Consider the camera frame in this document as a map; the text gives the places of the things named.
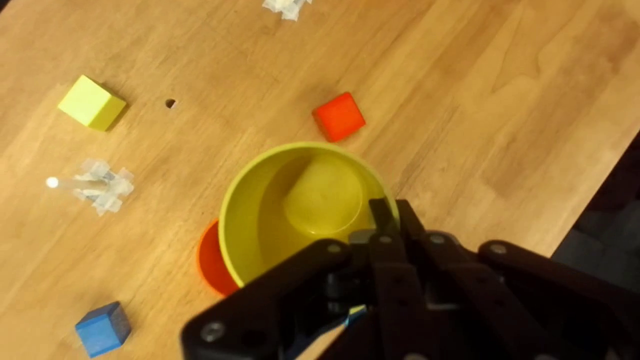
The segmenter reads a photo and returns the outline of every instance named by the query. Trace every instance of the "wooden surface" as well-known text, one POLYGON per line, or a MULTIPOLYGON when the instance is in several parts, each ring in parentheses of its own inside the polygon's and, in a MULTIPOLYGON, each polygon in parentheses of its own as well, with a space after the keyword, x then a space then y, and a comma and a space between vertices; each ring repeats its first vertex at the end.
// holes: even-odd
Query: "wooden surface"
POLYGON ((637 0, 12 0, 0 13, 0 357, 86 357, 79 315, 122 299, 105 357, 178 357, 218 299, 194 248, 259 151, 320 139, 310 109, 349 90, 341 146, 424 223, 469 248, 551 254, 640 119, 637 0), (55 109, 88 74, 130 102, 107 132, 55 109), (119 214, 44 187, 101 158, 136 176, 119 214))

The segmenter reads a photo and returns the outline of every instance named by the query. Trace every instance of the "block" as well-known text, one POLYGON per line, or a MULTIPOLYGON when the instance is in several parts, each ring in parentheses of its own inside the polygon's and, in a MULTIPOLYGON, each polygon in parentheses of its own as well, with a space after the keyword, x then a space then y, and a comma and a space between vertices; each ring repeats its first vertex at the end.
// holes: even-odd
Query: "block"
POLYGON ((79 75, 58 103, 64 113, 95 130, 107 130, 124 105, 125 102, 122 97, 109 93, 86 75, 79 75))
POLYGON ((119 302, 95 307, 75 323, 75 331, 89 357, 119 347, 130 330, 132 328, 119 302))
POLYGON ((317 105, 313 117, 329 141, 339 141, 357 132, 365 122, 349 92, 317 105))

